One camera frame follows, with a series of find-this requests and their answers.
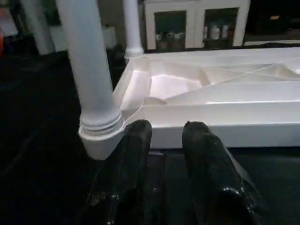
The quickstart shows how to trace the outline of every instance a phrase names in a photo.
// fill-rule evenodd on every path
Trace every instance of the glass cabinet door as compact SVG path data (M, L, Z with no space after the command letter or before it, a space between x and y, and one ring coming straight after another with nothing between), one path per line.
M157 12L155 42L158 52L179 52L185 49L186 11Z
M233 46L239 8L207 9L203 27L204 48Z

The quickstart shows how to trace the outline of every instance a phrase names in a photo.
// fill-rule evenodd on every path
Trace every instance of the white molded surface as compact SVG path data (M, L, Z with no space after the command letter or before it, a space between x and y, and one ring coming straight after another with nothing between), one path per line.
M180 148L190 121L228 147L300 145L300 48L146 54L114 92L126 123L152 123L153 148Z

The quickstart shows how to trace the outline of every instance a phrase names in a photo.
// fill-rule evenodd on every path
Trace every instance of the white baluster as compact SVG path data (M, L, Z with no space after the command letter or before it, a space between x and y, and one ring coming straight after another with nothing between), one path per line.
M105 159L122 137L95 0L56 0L82 107L79 135L88 154Z
M126 42L125 58L140 56L144 53L141 44L138 0L123 0Z

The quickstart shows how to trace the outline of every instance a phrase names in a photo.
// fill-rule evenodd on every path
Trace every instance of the white shower tray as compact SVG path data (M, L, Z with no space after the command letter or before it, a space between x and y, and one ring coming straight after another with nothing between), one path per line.
M228 147L300 145L300 48L145 54L114 97L126 124L149 120L153 148L181 148L187 121Z

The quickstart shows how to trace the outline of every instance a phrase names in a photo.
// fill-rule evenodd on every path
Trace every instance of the cabinet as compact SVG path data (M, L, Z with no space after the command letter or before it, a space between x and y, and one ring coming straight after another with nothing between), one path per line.
M147 48L227 48L243 43L250 0L145 2Z

